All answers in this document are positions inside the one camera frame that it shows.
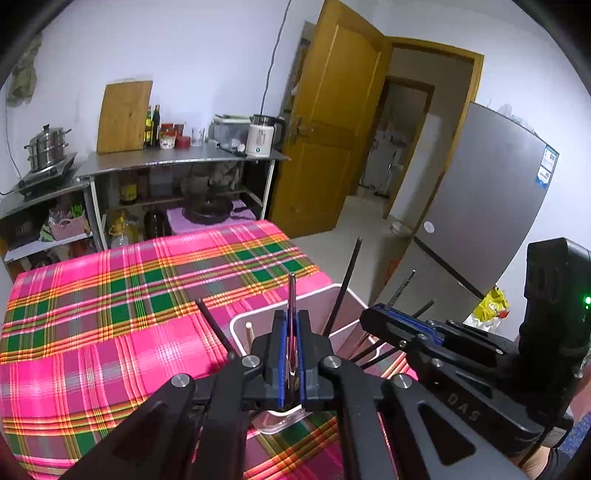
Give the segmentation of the yellow wooden door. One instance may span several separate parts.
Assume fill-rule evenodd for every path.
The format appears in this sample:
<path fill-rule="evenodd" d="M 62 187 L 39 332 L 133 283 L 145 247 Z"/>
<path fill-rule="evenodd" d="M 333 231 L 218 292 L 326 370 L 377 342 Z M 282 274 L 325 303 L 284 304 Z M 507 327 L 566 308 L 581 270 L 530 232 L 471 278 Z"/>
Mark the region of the yellow wooden door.
<path fill-rule="evenodd" d="M 362 162 L 392 44 L 339 1 L 326 1 L 290 115 L 270 221 L 290 238 L 335 228 Z"/>

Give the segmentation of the low wooden shelf cabinet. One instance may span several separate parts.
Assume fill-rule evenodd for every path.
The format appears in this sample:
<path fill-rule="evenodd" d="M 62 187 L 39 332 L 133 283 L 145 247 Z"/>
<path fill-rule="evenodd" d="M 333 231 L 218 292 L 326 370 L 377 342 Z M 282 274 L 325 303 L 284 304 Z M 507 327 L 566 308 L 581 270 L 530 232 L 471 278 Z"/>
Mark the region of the low wooden shelf cabinet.
<path fill-rule="evenodd" d="M 89 232 L 55 240 L 51 220 L 85 214 Z M 1 262 L 9 278 L 47 264 L 101 251 L 101 217 L 95 213 L 91 183 L 69 177 L 38 194 L 14 191 L 1 197 Z"/>

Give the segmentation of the steel kitchen counter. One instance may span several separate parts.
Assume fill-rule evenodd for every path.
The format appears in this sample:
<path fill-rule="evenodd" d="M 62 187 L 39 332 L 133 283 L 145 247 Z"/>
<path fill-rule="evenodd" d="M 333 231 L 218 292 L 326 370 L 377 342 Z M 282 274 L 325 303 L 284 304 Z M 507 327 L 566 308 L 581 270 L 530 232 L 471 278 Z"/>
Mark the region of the steel kitchen counter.
<path fill-rule="evenodd" d="M 116 190 L 127 180 L 148 189 L 134 202 L 139 206 L 149 208 L 161 203 L 174 207 L 182 203 L 186 191 L 204 196 L 212 190 L 233 200 L 242 198 L 250 212 L 263 219 L 269 210 L 274 167 L 286 158 L 276 150 L 268 157 L 242 157 L 214 142 L 187 149 L 94 152 L 82 162 L 74 178 L 90 186 L 91 213 L 96 218 L 120 206 Z M 266 163 L 266 184 L 263 193 L 256 194 L 242 183 L 242 173 L 245 165 L 259 162 Z"/>

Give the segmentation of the pink utensil holder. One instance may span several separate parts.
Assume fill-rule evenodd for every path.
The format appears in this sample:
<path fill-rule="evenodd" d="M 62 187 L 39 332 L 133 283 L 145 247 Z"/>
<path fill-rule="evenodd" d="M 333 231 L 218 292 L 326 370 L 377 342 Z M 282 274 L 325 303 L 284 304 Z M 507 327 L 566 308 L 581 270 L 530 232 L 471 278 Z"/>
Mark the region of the pink utensil holder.
<path fill-rule="evenodd" d="M 295 297 L 294 393 L 287 393 L 283 406 L 257 414 L 253 427 L 273 435 L 311 414 L 311 407 L 325 405 L 322 394 L 332 386 L 320 375 L 318 363 L 329 355 L 348 358 L 362 338 L 360 317 L 368 305 L 342 284 L 334 283 Z"/>

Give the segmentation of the yellow snack bag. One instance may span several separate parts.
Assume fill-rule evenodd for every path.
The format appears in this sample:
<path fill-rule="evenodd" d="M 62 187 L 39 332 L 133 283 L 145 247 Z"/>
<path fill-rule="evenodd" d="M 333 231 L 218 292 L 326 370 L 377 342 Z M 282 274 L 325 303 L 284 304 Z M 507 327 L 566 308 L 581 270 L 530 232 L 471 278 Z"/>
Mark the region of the yellow snack bag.
<path fill-rule="evenodd" d="M 494 286 L 475 308 L 471 317 L 476 328 L 493 332 L 509 313 L 510 304 L 505 293 L 498 286 Z"/>

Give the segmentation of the pink plaid tablecloth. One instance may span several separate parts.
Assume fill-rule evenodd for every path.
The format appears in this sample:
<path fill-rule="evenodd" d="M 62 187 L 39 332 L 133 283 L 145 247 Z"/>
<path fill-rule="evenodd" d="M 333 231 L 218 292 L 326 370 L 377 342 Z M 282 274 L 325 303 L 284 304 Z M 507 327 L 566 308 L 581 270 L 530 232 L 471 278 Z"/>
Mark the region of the pink plaid tablecloth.
<path fill-rule="evenodd" d="M 245 221 L 20 274 L 1 328 L 1 429 L 36 479 L 56 479 L 177 373 L 204 377 L 228 328 L 332 285 L 279 227 Z"/>

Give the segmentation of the black wok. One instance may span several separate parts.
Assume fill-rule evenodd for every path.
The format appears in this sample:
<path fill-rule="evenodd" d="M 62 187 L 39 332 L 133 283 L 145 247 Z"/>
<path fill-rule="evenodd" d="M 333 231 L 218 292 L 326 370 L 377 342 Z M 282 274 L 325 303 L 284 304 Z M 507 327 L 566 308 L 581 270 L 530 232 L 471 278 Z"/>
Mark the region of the black wok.
<path fill-rule="evenodd" d="M 228 220 L 233 213 L 247 210 L 247 206 L 235 207 L 227 197 L 195 197 L 184 200 L 181 214 L 193 224 L 215 225 Z"/>

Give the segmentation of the metal chopstick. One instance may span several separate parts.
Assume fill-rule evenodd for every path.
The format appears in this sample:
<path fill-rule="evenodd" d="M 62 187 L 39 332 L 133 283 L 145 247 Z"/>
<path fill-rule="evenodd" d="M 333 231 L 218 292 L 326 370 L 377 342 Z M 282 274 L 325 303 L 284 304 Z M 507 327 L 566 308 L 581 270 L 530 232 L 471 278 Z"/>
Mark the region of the metal chopstick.
<path fill-rule="evenodd" d="M 294 403 L 296 393 L 294 384 L 297 376 L 296 339 L 294 339 L 294 323 L 297 317 L 297 276 L 296 273 L 288 274 L 287 297 L 287 399 Z"/>
<path fill-rule="evenodd" d="M 401 285 L 394 291 L 394 294 L 391 296 L 390 300 L 387 303 L 387 308 L 390 309 L 396 304 L 398 299 L 402 296 L 404 290 L 408 287 L 412 279 L 416 274 L 416 270 L 413 269 L 411 273 L 406 277 L 406 279 L 401 283 Z"/>

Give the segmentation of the steel steamer pot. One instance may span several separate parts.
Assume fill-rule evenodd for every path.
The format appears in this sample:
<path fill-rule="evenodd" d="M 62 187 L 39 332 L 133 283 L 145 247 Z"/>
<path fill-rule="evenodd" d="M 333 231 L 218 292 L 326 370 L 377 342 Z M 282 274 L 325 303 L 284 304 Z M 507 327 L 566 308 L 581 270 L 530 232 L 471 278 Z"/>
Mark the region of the steel steamer pot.
<path fill-rule="evenodd" d="M 51 127 L 49 124 L 43 126 L 42 131 L 24 146 L 31 172 L 39 172 L 65 158 L 68 146 L 66 136 L 69 132 L 70 129 Z"/>

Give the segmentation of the wooden chopstick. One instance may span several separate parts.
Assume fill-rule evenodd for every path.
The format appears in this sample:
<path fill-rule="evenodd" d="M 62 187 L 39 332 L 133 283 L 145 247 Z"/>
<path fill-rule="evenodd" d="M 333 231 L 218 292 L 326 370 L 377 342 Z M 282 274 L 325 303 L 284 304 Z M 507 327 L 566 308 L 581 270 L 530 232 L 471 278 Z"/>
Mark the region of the wooden chopstick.
<path fill-rule="evenodd" d="M 250 323 L 250 322 L 245 323 L 245 332 L 246 332 L 247 346 L 249 346 L 249 352 L 252 352 L 252 344 L 254 341 L 254 330 L 253 330 L 252 323 Z"/>

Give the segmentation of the grey refrigerator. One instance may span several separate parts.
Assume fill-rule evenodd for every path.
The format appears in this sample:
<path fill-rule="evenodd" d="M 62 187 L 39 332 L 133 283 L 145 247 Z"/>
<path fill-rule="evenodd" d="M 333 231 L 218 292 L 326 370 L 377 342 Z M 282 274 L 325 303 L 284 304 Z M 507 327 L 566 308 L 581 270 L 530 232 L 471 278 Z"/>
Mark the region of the grey refrigerator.
<path fill-rule="evenodd" d="M 380 293 L 394 309 L 462 322 L 496 285 L 541 209 L 559 153 L 525 127 L 473 103 L 437 194 Z"/>

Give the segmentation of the red jar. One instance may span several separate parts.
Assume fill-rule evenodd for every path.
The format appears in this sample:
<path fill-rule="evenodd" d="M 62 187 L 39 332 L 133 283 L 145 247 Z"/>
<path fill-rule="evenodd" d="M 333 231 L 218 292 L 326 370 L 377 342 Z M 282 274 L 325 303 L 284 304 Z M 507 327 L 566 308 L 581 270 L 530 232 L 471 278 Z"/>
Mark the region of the red jar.
<path fill-rule="evenodd" d="M 175 131 L 175 147 L 177 149 L 188 149 L 190 147 L 190 137 L 184 134 L 184 124 L 177 123 L 174 125 Z"/>

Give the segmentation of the pink storage basket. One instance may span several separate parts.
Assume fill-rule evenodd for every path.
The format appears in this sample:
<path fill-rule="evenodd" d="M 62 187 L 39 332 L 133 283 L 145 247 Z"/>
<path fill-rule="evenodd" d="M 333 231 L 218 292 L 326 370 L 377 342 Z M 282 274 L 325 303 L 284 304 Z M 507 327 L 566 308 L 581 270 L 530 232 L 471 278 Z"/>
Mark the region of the pink storage basket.
<path fill-rule="evenodd" d="M 89 232 L 85 214 L 75 218 L 63 218 L 58 222 L 51 220 L 49 228 L 55 240 L 65 240 Z"/>

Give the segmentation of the white electric kettle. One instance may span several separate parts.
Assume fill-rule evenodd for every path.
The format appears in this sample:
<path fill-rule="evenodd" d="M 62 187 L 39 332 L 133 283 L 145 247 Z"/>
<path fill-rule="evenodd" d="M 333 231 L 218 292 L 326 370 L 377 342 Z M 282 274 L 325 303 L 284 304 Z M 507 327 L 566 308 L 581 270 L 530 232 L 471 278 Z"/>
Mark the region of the white electric kettle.
<path fill-rule="evenodd" d="M 283 145 L 287 134 L 287 122 L 283 118 L 262 114 L 253 115 L 245 153 L 253 157 L 268 157 L 271 150 Z"/>

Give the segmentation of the green hanging cloth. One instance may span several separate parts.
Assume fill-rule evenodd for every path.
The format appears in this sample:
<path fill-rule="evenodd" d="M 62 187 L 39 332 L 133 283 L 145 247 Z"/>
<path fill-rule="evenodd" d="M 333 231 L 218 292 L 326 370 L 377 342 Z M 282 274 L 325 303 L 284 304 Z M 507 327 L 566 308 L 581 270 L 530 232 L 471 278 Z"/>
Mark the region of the green hanging cloth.
<path fill-rule="evenodd" d="M 17 108 L 29 104 L 37 85 L 37 74 L 34 67 L 36 56 L 42 45 L 42 34 L 38 33 L 17 61 L 12 70 L 12 78 L 7 93 L 7 105 Z"/>

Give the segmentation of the dark oil bottle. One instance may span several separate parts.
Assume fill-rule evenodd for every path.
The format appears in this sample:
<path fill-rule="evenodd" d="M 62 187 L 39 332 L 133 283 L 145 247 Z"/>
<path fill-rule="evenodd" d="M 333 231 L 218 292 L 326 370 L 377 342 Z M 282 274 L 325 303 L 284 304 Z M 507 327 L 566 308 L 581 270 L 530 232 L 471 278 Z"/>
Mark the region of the dark oil bottle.
<path fill-rule="evenodd" d="M 158 143 L 158 132 L 160 124 L 160 106 L 156 104 L 149 107 L 145 119 L 144 147 L 155 148 Z"/>

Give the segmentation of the wooden cutting board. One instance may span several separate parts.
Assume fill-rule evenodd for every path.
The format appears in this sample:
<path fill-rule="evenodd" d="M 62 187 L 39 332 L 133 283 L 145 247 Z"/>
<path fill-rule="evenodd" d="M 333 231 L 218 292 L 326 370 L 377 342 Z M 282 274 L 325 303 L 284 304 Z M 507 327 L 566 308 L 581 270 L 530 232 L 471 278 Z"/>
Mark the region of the wooden cutting board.
<path fill-rule="evenodd" d="M 96 152 L 141 150 L 152 81 L 127 81 L 105 86 Z"/>

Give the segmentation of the induction cooker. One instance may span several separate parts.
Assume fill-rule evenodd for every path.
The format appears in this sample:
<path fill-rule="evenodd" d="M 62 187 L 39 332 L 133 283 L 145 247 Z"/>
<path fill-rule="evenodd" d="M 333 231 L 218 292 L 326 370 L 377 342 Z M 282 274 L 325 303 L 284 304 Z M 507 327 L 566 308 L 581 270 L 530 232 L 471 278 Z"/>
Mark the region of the induction cooker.
<path fill-rule="evenodd" d="M 40 185 L 64 177 L 71 169 L 76 155 L 76 152 L 69 153 L 62 160 L 38 172 L 30 171 L 18 182 L 16 190 L 26 196 L 39 189 Z"/>

